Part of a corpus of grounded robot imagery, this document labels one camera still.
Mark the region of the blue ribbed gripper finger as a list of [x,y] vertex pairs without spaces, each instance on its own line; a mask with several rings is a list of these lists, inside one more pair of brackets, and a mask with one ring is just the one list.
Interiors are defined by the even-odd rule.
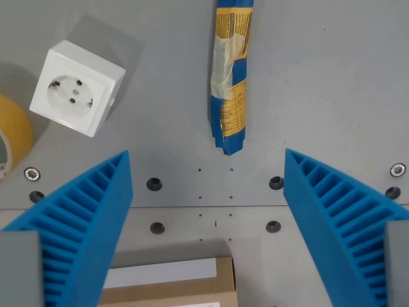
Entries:
[[385,227],[408,220],[408,210],[289,148],[283,194],[332,305],[387,306]]
[[4,227],[40,236],[46,306],[97,306],[133,198],[129,152],[87,170]]

